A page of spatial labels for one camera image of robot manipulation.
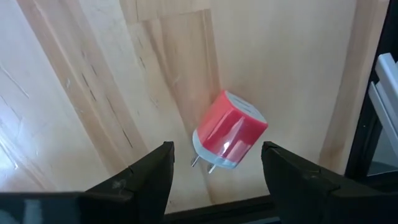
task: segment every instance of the wooden surface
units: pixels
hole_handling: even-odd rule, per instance
[[[389,0],[358,1],[333,117],[319,164],[344,174]]]
[[[268,194],[264,140],[322,164],[331,121],[355,123],[336,110],[341,97],[363,95],[340,87],[356,44],[351,38],[348,47],[356,7],[355,0],[1,1],[0,189],[86,190],[174,141],[167,212]],[[372,35],[359,45],[374,44],[379,29],[355,31]],[[235,170],[208,175],[204,162],[190,167],[191,136],[221,89],[251,102],[270,126]]]

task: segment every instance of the plywood board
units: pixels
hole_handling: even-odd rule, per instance
[[[86,190],[174,141],[167,212],[258,197],[264,140],[318,162],[340,121],[355,0],[0,4],[2,190]],[[208,175],[190,167],[191,137],[222,89],[270,128],[235,170]]]

